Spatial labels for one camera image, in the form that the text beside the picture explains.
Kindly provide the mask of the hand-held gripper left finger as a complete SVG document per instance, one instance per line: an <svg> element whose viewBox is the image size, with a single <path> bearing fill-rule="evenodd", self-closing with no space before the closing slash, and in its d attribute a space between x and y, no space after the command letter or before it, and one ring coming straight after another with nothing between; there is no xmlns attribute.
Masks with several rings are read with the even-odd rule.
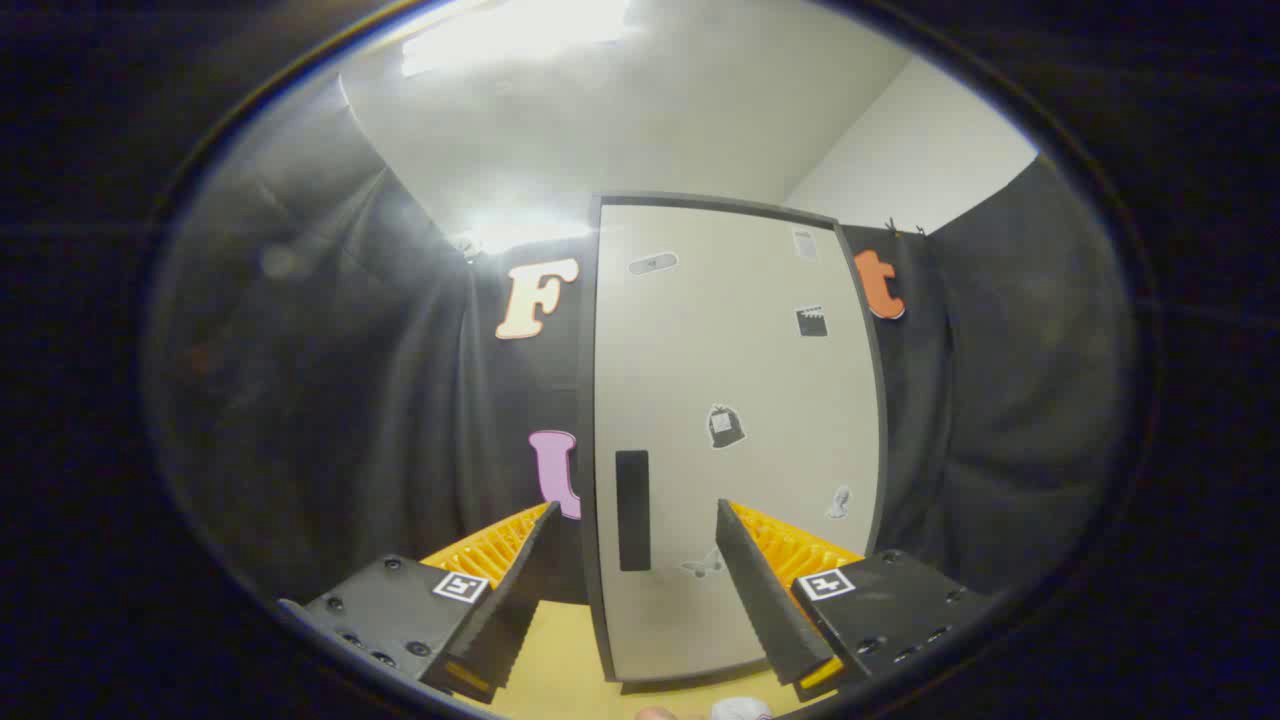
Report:
<svg viewBox="0 0 1280 720"><path fill-rule="evenodd" d="M515 662L557 560L557 502L516 512L425 559L387 553L280 610L307 638L413 694L490 703Z"/></svg>

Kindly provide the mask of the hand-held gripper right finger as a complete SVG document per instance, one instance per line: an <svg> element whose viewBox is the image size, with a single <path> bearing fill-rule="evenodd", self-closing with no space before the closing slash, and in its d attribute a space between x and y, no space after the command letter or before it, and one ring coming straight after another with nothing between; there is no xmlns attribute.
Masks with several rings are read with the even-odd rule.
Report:
<svg viewBox="0 0 1280 720"><path fill-rule="evenodd" d="M716 543L767 662L803 701L924 667L992 605L901 550L858 556L726 498Z"/></svg>

